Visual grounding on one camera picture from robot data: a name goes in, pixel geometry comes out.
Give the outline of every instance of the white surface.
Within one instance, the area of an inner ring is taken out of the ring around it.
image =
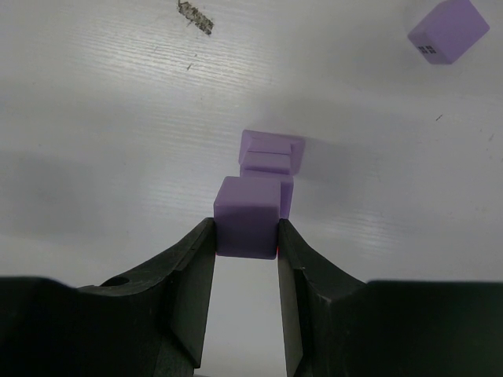
[[[435,3],[194,0],[207,37],[175,0],[1,0],[0,274],[152,257],[212,215],[251,127],[310,137],[291,220],[339,267],[500,280],[503,2],[445,67],[406,40]],[[218,258],[200,374],[285,375],[275,262]]]

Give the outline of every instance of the dark mark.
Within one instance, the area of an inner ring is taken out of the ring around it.
[[[189,25],[194,23],[204,34],[211,35],[214,26],[213,21],[201,13],[198,8],[192,6],[189,2],[180,2],[178,0],[178,12],[190,21]]]

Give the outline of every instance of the block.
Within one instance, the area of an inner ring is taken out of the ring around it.
[[[265,171],[267,173],[291,174],[292,163],[289,155],[274,153],[246,152],[241,168]]]
[[[291,175],[265,173],[263,171],[246,170],[241,168],[240,176],[278,180],[281,183],[280,218],[288,218],[290,216],[290,208],[292,207],[293,197],[293,177]]]
[[[452,64],[488,31],[470,0],[447,0],[409,33],[409,40],[431,64]]]
[[[291,175],[299,173],[300,165],[306,147],[306,141],[302,137],[269,134],[267,132],[244,130],[241,137],[241,149],[239,152],[239,164],[242,165],[246,152],[268,152],[274,154],[286,154],[287,144],[290,145]]]
[[[275,259],[281,183],[258,177],[227,177],[213,210],[217,255]]]

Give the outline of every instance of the screw hole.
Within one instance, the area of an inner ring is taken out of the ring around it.
[[[119,285],[124,285],[129,283],[129,279],[124,276],[116,276],[112,279],[108,279],[101,286],[102,287],[118,287]]]

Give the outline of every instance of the purple block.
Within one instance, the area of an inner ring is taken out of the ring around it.
[[[262,146],[258,147],[258,141],[263,141]],[[258,132],[244,130],[243,136],[241,137],[241,149],[239,151],[239,164],[243,165],[243,160],[245,155],[250,150],[261,148],[259,151],[250,152],[268,152],[274,154],[286,154],[288,147],[286,143],[290,144],[290,160],[291,160],[291,175],[299,173],[300,164],[302,162],[304,148],[306,142],[303,138],[297,136],[280,135],[280,134],[268,134],[267,132]]]
[[[292,164],[289,155],[274,153],[246,152],[241,168],[246,170],[265,171],[267,173],[291,174]]]
[[[225,178],[213,204],[217,255],[275,259],[280,205],[278,180]]]
[[[281,183],[280,218],[288,218],[290,216],[293,196],[293,177],[291,175],[245,169],[241,169],[240,175],[241,177],[261,177],[278,180]]]
[[[470,0],[447,0],[409,33],[409,40],[431,64],[452,64],[488,31]]]

